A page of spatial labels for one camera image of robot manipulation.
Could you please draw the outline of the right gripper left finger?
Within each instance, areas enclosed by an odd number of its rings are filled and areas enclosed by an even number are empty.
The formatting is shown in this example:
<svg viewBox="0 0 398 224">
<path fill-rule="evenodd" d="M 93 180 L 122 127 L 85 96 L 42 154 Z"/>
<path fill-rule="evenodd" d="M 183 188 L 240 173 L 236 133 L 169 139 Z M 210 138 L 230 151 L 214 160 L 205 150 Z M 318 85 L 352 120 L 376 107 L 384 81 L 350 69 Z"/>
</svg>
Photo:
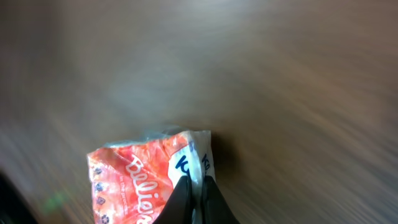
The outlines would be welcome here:
<svg viewBox="0 0 398 224">
<path fill-rule="evenodd" d="M 192 180 L 182 176 L 164 209 L 153 224 L 191 224 L 193 214 Z"/>
</svg>

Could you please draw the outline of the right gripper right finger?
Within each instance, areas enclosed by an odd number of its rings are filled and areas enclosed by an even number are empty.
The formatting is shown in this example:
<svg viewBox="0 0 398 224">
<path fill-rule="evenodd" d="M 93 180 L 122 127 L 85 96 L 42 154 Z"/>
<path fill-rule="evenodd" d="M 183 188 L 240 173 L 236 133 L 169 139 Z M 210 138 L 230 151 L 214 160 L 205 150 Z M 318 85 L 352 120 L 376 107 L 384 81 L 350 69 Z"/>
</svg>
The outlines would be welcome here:
<svg viewBox="0 0 398 224">
<path fill-rule="evenodd" d="M 203 179 L 201 210 L 205 224 L 239 224 L 210 175 Z"/>
</svg>

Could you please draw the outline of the small red white carton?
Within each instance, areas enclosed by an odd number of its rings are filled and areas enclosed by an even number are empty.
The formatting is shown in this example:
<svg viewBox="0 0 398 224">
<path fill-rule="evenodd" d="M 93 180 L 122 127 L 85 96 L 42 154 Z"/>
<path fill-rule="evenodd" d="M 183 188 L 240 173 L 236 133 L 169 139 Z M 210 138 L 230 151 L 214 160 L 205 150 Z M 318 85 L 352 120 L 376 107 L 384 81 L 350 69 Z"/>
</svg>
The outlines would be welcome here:
<svg viewBox="0 0 398 224">
<path fill-rule="evenodd" d="M 215 176 L 211 132 L 181 131 L 111 142 L 87 155 L 95 223 L 154 223 L 182 176 L 192 180 L 192 223 L 201 223 L 203 179 Z"/>
</svg>

